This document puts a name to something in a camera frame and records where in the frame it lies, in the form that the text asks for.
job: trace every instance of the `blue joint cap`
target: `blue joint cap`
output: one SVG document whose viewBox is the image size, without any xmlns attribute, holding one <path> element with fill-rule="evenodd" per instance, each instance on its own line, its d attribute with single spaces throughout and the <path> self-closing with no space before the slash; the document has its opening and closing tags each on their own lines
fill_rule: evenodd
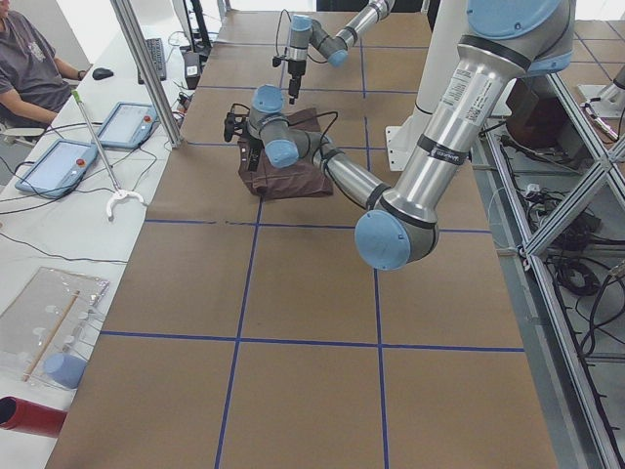
<svg viewBox="0 0 625 469">
<path fill-rule="evenodd" d="M 276 168 L 286 168 L 300 159 L 297 146 L 290 140 L 272 140 L 265 145 L 265 153 Z"/>
<path fill-rule="evenodd" d="M 561 56 L 533 62 L 527 70 L 527 74 L 525 76 L 546 75 L 547 73 L 555 73 L 557 71 L 564 70 L 570 64 L 572 57 L 573 53 L 571 51 L 566 54 L 562 54 Z"/>
<path fill-rule="evenodd" d="M 343 49 L 332 53 L 328 61 L 332 66 L 341 66 L 348 59 L 348 51 Z"/>
<path fill-rule="evenodd" d="M 252 106 L 258 112 L 264 112 L 265 114 L 280 112 L 284 107 L 282 92 L 279 88 L 272 85 L 263 85 L 254 92 Z"/>
<path fill-rule="evenodd" d="M 293 31 L 308 31 L 313 27 L 313 20 L 305 15 L 293 15 L 291 21 L 291 30 Z"/>
<path fill-rule="evenodd" d="M 355 225 L 355 245 L 371 267 L 394 271 L 410 259 L 410 239 L 401 222 L 383 210 L 370 210 Z"/>
</svg>

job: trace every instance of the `red tube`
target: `red tube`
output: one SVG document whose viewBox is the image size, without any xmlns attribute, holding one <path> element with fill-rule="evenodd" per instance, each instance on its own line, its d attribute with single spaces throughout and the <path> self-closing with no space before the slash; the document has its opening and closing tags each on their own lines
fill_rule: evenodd
<svg viewBox="0 0 625 469">
<path fill-rule="evenodd" d="M 25 401 L 0 399 L 0 428 L 56 438 L 65 422 L 66 412 Z"/>
</svg>

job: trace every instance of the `table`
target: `table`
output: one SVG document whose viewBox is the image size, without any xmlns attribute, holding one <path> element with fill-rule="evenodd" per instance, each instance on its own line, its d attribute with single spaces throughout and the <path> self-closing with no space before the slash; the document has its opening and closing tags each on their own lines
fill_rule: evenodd
<svg viewBox="0 0 625 469">
<path fill-rule="evenodd" d="M 338 30 L 350 14 L 314 14 Z M 437 250 L 372 271 L 338 193 L 259 201 L 222 121 L 271 68 L 276 13 L 226 17 L 48 469 L 555 468 L 470 166 Z M 384 126 L 411 112 L 430 33 L 394 15 L 295 109 L 394 182 Z"/>
<path fill-rule="evenodd" d="M 177 47 L 168 45 L 172 32 L 180 29 L 177 20 L 161 21 L 144 28 L 146 37 L 161 37 L 165 53 L 169 55 L 167 63 L 168 79 L 163 86 L 168 100 L 173 104 L 178 97 L 180 86 L 184 83 L 184 61 Z M 137 69 L 124 37 L 119 33 L 97 60 L 93 68 L 104 66 L 114 71 L 114 76 L 102 81 L 95 81 L 87 74 L 78 86 L 78 91 L 94 122 L 102 122 L 113 106 L 120 102 L 149 103 L 146 88 L 137 82 Z M 83 122 L 82 115 L 73 99 L 64 106 L 53 126 Z M 91 140 L 86 128 L 60 130 L 71 140 L 88 142 Z M 36 159 L 59 135 L 44 136 L 30 153 L 29 160 Z M 115 174 L 124 189 L 137 184 L 137 191 L 150 203 L 158 180 L 167 162 L 170 146 L 162 128 L 157 128 L 150 139 L 143 145 L 148 152 L 135 151 L 130 155 L 125 152 L 108 151 L 115 164 Z M 151 165 L 141 179 L 140 175 Z M 45 202 L 38 197 L 16 201 L 8 199 L 23 195 L 11 182 L 2 191 L 0 212 L 19 210 Z M 103 164 L 98 163 L 89 170 L 87 178 L 80 184 L 81 191 L 98 188 L 111 189 L 111 182 Z M 75 192 L 59 202 L 46 205 L 32 211 L 13 215 L 0 215 L 0 229 L 5 235 L 27 241 L 48 252 L 68 257 L 91 257 L 98 259 L 127 260 L 142 226 L 146 208 L 136 200 L 129 200 L 115 206 L 115 220 L 110 223 L 104 213 L 110 192 Z M 101 303 L 106 312 L 119 285 L 125 269 L 119 263 L 67 262 L 40 255 L 31 248 L 0 238 L 0 311 L 4 311 L 20 293 L 28 280 L 40 266 L 58 268 L 80 274 L 102 277 L 110 280 L 110 289 Z M 4 395 L 14 395 L 56 408 L 69 408 L 73 392 L 57 391 L 41 386 L 28 386 L 0 377 L 0 387 Z M 0 451 L 6 455 L 7 467 L 23 469 L 42 468 L 50 455 L 55 440 L 22 435 L 15 432 L 3 432 L 0 437 Z"/>
</svg>

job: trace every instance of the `person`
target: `person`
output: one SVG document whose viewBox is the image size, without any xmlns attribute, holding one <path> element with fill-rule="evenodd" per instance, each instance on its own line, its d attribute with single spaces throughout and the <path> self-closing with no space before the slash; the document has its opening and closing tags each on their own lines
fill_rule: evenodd
<svg viewBox="0 0 625 469">
<path fill-rule="evenodd" d="M 0 0 L 0 119 L 15 127 L 47 127 L 70 96 L 63 80 L 81 80 L 77 70 L 21 13 Z"/>
</svg>

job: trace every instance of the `gray t-shirt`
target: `gray t-shirt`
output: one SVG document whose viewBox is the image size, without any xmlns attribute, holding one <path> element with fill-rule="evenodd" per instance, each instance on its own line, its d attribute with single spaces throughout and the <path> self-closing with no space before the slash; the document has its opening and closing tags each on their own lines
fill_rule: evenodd
<svg viewBox="0 0 625 469">
<path fill-rule="evenodd" d="M 0 32 L 0 93 L 15 89 L 28 103 L 58 112 L 70 96 L 54 62 L 55 49 L 22 14 L 11 11 Z M 14 115 L 0 105 L 0 115 L 13 125 L 45 126 Z"/>
</svg>

